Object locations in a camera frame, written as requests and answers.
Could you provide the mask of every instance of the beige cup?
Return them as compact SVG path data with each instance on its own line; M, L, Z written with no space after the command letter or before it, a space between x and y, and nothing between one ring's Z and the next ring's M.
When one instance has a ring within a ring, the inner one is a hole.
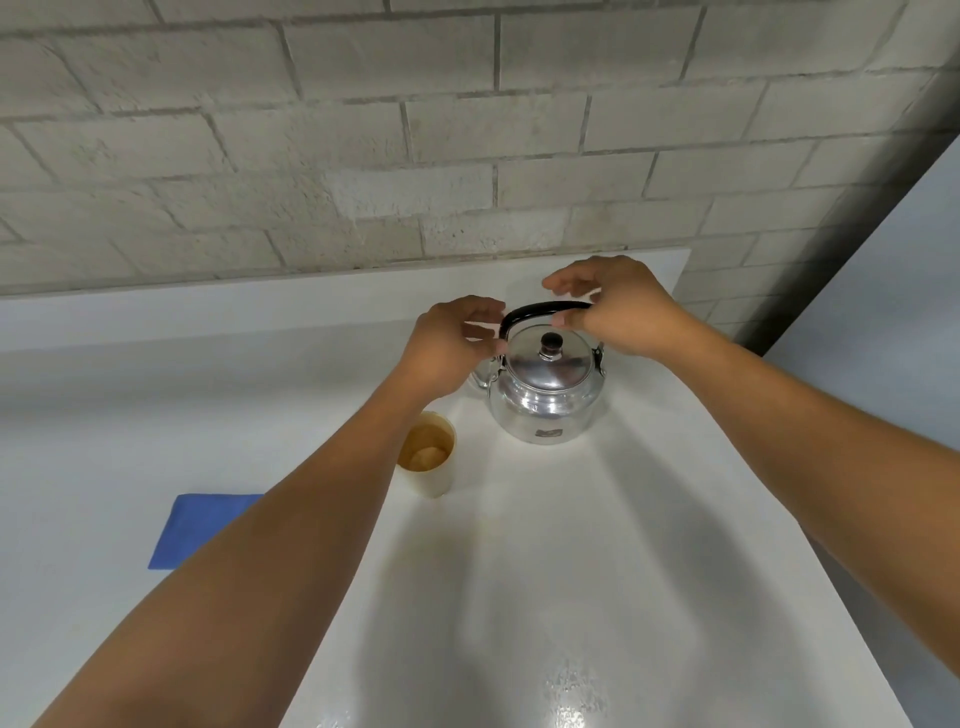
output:
M413 489L425 497L440 497L453 485L453 452L457 432L443 415L420 412L403 441L397 466Z

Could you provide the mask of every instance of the hand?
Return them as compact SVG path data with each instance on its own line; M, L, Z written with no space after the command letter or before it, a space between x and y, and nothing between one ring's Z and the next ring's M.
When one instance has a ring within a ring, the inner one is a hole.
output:
M558 328L578 328L619 352L657 358L679 328L694 321L643 263L625 255L595 255L543 279L557 296L590 296L593 306L554 315Z
M425 401L456 392L481 361L506 351L495 331L471 323L499 324L505 305L479 296L437 303L417 319L395 374Z

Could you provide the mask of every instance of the silver kettle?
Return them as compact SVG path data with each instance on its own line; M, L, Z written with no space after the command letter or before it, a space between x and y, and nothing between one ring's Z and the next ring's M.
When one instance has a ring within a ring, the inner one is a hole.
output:
M536 324L511 329L530 319L570 308L578 301L533 303L508 313L500 324L507 353L481 364L473 380L487 393L493 418L525 443L558 445L590 424L606 373L603 344L596 349L574 331Z

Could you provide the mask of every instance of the brick wall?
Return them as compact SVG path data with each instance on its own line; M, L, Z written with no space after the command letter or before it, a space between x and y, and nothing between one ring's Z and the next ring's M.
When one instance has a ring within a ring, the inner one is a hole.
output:
M956 0L0 8L0 293L685 245L756 343L960 128Z

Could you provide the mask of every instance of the black handle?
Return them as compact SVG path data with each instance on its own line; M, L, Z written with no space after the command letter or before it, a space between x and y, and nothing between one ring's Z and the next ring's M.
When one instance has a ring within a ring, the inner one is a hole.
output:
M500 323L500 338L506 341L510 329L521 321L538 319L540 316L553 316L555 313L569 311L571 308L590 308L590 304L583 301L546 301L515 308L503 317Z

